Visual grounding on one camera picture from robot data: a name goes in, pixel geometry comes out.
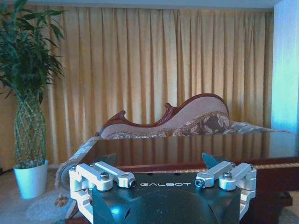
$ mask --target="floor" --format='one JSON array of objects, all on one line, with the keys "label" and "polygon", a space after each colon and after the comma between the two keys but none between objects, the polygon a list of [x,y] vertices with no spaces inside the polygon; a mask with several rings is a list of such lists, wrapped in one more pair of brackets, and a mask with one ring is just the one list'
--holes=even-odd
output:
[{"label": "floor", "polygon": [[[1,224],[52,224],[64,219],[70,200],[64,207],[56,207],[55,199],[59,193],[69,198],[67,190],[55,189],[55,170],[48,171],[46,192],[35,199],[21,199],[14,173],[6,172],[0,176],[0,223]],[[293,206],[284,209],[280,224],[299,224],[299,192],[291,192]]]}]

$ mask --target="curtain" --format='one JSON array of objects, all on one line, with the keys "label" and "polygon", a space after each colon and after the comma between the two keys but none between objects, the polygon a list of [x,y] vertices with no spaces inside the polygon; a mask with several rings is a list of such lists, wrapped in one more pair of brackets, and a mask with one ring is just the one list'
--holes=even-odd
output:
[{"label": "curtain", "polygon": [[[64,40],[53,49],[65,76],[42,103],[50,163],[71,157],[120,110],[149,124],[166,102],[177,106],[199,93],[224,98],[232,120],[270,126],[273,12],[30,8],[67,10],[54,18]],[[4,97],[0,167],[8,169],[15,164],[17,103]]]}]

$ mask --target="screw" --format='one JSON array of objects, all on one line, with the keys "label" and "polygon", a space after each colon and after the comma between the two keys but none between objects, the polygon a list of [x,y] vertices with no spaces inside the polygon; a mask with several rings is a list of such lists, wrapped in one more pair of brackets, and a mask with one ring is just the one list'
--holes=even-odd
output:
[{"label": "screw", "polygon": [[223,176],[223,179],[225,179],[225,180],[231,180],[233,178],[233,175],[231,172],[225,172],[225,173],[223,173],[222,176]]},{"label": "screw", "polygon": [[107,172],[100,173],[100,181],[105,181],[109,179],[109,174]]},{"label": "screw", "polygon": [[130,180],[130,181],[129,181],[129,187],[130,187],[130,188],[135,187],[136,184],[137,184],[137,180]]},{"label": "screw", "polygon": [[196,187],[202,188],[205,185],[205,182],[202,179],[196,179],[194,184]]}]

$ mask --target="wall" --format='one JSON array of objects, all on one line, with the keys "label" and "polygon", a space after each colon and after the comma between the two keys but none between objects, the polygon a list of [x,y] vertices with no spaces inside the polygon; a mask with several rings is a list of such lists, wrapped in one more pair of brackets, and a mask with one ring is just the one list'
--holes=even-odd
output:
[{"label": "wall", "polygon": [[274,9],[272,128],[299,131],[299,0]]}]

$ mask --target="metal bracket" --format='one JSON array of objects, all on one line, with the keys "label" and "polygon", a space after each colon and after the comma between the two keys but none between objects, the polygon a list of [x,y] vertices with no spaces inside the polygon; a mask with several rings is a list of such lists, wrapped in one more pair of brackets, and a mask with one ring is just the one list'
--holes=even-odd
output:
[{"label": "metal bracket", "polygon": [[206,172],[197,173],[195,186],[199,188],[211,187],[218,178],[219,187],[223,190],[232,191],[235,190],[236,186],[241,189],[241,219],[248,211],[251,198],[256,197],[256,169],[247,163],[241,163],[235,167],[230,162],[222,161]]},{"label": "metal bracket", "polygon": [[136,185],[136,179],[130,172],[123,172],[104,162],[92,163],[90,166],[79,164],[70,169],[71,198],[75,199],[79,211],[93,224],[93,207],[90,195],[84,189],[94,187],[107,191],[113,187],[113,180],[121,188],[131,188]]},{"label": "metal bracket", "polygon": [[212,187],[214,186],[214,181],[217,180],[223,172],[227,172],[232,168],[233,164],[231,162],[222,161],[205,172],[199,172],[196,175],[195,186],[199,188]]}]

